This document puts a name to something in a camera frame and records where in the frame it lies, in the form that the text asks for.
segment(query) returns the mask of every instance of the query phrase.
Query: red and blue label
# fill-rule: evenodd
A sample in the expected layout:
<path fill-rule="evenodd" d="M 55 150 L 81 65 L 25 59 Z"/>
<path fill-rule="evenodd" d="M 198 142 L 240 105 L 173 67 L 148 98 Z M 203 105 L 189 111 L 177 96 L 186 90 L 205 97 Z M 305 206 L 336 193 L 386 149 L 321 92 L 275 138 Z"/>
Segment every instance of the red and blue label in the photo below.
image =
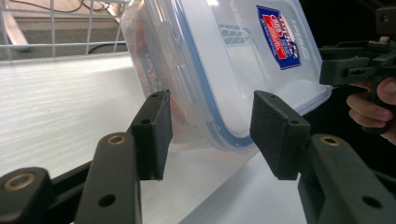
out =
<path fill-rule="evenodd" d="M 297 44 L 279 10 L 257 6 L 262 31 L 280 69 L 300 66 Z"/>

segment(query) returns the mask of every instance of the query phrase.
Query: white table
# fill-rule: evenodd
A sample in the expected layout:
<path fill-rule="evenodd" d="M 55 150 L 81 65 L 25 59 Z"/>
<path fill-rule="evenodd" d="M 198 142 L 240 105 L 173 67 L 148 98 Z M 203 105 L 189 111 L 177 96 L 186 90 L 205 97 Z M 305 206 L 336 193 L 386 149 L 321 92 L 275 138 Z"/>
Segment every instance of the white table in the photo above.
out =
<path fill-rule="evenodd" d="M 40 166 L 55 177 L 90 161 L 144 103 L 128 53 L 4 62 L 0 78 L 0 175 Z M 277 181 L 257 149 L 177 147 L 164 180 L 141 183 L 145 224 L 305 223 L 297 182 Z"/>

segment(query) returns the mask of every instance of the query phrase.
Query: plastic food container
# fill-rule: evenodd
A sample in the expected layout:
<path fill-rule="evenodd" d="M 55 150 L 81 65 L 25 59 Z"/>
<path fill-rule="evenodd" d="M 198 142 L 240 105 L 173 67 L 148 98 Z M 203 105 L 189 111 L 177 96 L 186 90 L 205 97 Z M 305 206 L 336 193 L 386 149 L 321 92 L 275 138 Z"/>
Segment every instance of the plastic food container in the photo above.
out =
<path fill-rule="evenodd" d="M 301 115 L 331 94 L 297 0 L 134 0 L 121 28 L 146 96 L 171 92 L 176 144 L 254 146 L 255 90 Z"/>

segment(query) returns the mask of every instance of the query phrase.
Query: brass screw hole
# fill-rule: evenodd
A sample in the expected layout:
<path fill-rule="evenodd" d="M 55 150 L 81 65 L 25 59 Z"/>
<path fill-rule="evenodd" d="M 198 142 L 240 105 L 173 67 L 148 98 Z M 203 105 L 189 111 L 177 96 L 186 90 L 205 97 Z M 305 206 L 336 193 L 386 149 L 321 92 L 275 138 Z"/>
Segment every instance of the brass screw hole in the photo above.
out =
<path fill-rule="evenodd" d="M 324 136 L 320 138 L 320 141 L 322 141 L 322 143 L 329 145 L 331 147 L 339 147 L 341 146 L 340 141 L 338 141 L 337 139 L 333 138 L 333 137 L 329 137 L 329 136 Z"/>
<path fill-rule="evenodd" d="M 35 181 L 35 174 L 24 173 L 10 178 L 3 186 L 5 191 L 15 191 L 29 186 Z"/>
<path fill-rule="evenodd" d="M 114 135 L 107 139 L 107 143 L 110 145 L 119 145 L 125 141 L 125 137 L 122 135 Z"/>

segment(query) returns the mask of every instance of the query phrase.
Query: black clamp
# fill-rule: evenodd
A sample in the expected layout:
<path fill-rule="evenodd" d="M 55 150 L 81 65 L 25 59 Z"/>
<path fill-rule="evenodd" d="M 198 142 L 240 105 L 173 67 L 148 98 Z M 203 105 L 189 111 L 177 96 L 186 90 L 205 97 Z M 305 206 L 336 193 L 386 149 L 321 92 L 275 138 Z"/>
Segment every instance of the black clamp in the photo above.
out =
<path fill-rule="evenodd" d="M 0 178 L 0 223 L 142 223 L 140 180 L 163 179 L 172 139 L 169 91 L 151 94 L 126 133 L 103 137 L 93 160 L 50 180 L 42 168 Z"/>
<path fill-rule="evenodd" d="M 373 82 L 371 102 L 391 111 L 393 105 L 382 102 L 376 94 L 378 84 L 387 77 L 396 77 L 396 42 L 383 36 L 379 41 L 343 42 L 319 50 L 323 63 L 320 84 L 343 86 L 368 79 Z M 367 128 L 367 133 L 381 134 L 388 127 Z"/>
<path fill-rule="evenodd" d="M 310 124 L 272 93 L 255 91 L 250 135 L 272 173 L 295 180 L 308 224 L 396 223 L 396 200 L 343 139 Z"/>

